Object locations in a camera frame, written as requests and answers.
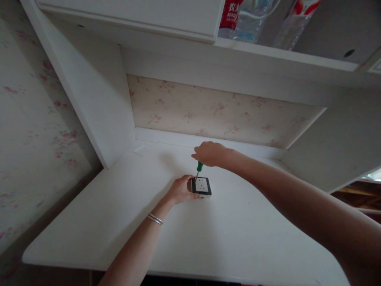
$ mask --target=cable hole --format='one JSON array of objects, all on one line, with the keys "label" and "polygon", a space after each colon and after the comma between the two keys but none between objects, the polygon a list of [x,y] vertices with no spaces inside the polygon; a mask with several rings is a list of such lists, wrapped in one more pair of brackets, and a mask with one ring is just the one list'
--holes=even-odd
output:
[{"label": "cable hole", "polygon": [[344,54],[344,58],[347,58],[347,57],[351,56],[355,51],[356,51],[355,49],[351,49],[351,50],[349,50],[348,52],[346,52],[346,53]]}]

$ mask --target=red bottle label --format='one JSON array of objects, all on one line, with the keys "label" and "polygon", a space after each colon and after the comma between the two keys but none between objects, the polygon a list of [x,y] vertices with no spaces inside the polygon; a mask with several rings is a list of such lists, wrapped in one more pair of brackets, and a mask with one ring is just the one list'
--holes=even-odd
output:
[{"label": "red bottle label", "polygon": [[321,0],[297,0],[292,13],[295,15],[312,17]]},{"label": "red bottle label", "polygon": [[238,9],[243,0],[226,0],[223,7],[220,28],[230,28],[235,30],[238,21]]}]

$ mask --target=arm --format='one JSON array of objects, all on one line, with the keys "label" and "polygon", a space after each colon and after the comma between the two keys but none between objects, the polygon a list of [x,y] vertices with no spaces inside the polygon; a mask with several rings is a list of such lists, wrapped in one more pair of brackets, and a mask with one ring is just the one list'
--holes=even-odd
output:
[{"label": "arm", "polygon": [[[188,191],[187,183],[191,178],[192,175],[184,175],[176,179],[151,213],[164,222],[175,204],[200,198]],[[146,217],[118,253],[99,286],[140,285],[154,255],[160,228],[158,223]]]},{"label": "arm", "polygon": [[192,157],[201,163],[229,170],[255,186],[289,221],[336,257],[353,285],[380,283],[378,223],[295,176],[221,144],[203,142],[194,150]]}]

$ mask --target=screwdriver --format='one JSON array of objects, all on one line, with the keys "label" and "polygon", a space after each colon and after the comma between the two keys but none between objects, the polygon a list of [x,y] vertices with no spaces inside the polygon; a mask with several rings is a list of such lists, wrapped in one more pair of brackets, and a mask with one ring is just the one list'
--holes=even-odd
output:
[{"label": "screwdriver", "polygon": [[198,166],[197,166],[197,175],[196,175],[196,178],[195,178],[194,181],[197,181],[198,173],[201,172],[201,170],[202,170],[202,166],[203,166],[203,165],[204,165],[204,164],[201,163],[200,161],[198,162]]}]

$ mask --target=hand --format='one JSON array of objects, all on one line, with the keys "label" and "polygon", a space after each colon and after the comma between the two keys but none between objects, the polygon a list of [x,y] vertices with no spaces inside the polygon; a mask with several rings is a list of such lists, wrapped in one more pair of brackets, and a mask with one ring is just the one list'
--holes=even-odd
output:
[{"label": "hand", "polygon": [[189,199],[201,198],[200,195],[192,193],[191,178],[194,178],[194,176],[184,175],[176,179],[164,198],[172,201],[174,204],[183,203]]},{"label": "hand", "polygon": [[228,150],[231,149],[228,149],[219,143],[214,143],[212,141],[203,142],[199,147],[194,149],[196,154],[192,154],[192,157],[209,167],[221,167]]}]

